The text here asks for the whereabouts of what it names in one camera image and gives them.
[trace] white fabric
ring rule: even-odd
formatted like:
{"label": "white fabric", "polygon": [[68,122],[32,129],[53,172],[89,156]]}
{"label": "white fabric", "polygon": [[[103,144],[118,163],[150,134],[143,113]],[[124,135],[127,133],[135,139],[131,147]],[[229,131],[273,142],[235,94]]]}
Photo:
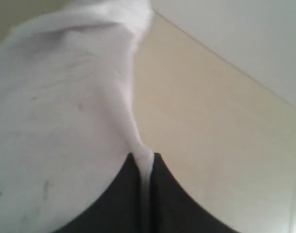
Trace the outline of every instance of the white fabric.
{"label": "white fabric", "polygon": [[77,0],[0,44],[0,233],[49,233],[88,208],[129,152],[152,152],[132,114],[147,0]]}

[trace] white wall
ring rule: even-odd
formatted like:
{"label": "white wall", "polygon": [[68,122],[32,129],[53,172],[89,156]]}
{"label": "white wall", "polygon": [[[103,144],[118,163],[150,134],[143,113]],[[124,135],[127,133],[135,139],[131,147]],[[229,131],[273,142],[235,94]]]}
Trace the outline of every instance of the white wall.
{"label": "white wall", "polygon": [[296,0],[155,0],[155,9],[296,106]]}

